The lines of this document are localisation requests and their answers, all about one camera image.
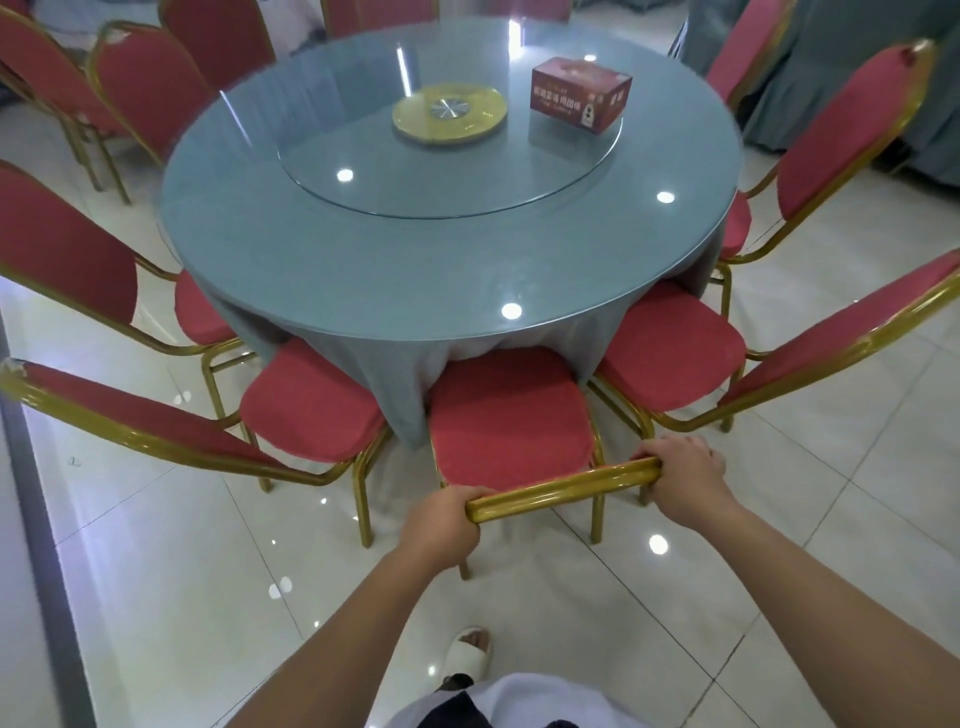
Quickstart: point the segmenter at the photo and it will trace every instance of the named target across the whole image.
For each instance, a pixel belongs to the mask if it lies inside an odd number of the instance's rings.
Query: left hand
[[[491,493],[490,488],[451,485],[427,496],[407,514],[396,550],[431,575],[462,564],[480,543],[480,526],[467,519],[467,502]]]

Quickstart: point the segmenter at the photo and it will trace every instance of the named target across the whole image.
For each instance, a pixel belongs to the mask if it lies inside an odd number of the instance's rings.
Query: red seat cushion
[[[746,355],[722,316],[662,280],[627,311],[597,373],[638,407],[669,412],[713,392]]]
[[[430,438],[448,483],[497,491],[577,473],[593,453],[584,396],[544,347],[448,364],[432,391]]]
[[[132,429],[206,455],[238,457],[252,461],[252,464],[280,465],[270,455],[199,415],[40,364],[24,362],[23,367],[33,384]]]
[[[197,344],[217,344],[236,337],[233,329],[220,318],[200,286],[186,271],[177,276],[174,313],[183,333]]]
[[[733,196],[733,204],[727,213],[727,227],[723,234],[723,250],[720,258],[732,258],[743,250],[750,234],[750,226],[754,222],[754,215],[750,211],[750,202],[740,190]]]
[[[349,460],[384,424],[373,395],[310,348],[291,339],[240,401],[254,432],[291,455]]]

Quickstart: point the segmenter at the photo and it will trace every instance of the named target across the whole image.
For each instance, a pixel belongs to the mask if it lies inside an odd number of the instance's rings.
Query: forearm
[[[700,530],[837,725],[960,725],[960,660],[749,510]]]
[[[400,633],[432,576],[404,553],[388,554],[229,728],[363,728]]]

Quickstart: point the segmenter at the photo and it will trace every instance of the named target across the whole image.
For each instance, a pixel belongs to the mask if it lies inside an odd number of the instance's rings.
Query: right hand
[[[647,487],[670,521],[700,531],[710,515],[736,505],[723,478],[727,460],[703,438],[667,435],[644,440],[634,459],[651,456],[660,459],[663,470],[660,479]]]

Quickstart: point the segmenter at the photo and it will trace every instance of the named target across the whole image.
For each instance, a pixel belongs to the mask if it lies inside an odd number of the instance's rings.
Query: hand
[[[467,501],[490,488],[451,485],[427,496],[407,514],[396,547],[436,576],[467,560],[480,543],[480,526],[467,519]]]
[[[663,464],[660,479],[648,486],[650,496],[670,521],[699,532],[710,516],[736,505],[723,479],[727,460],[703,438],[667,435],[644,440],[634,459],[650,456]]]

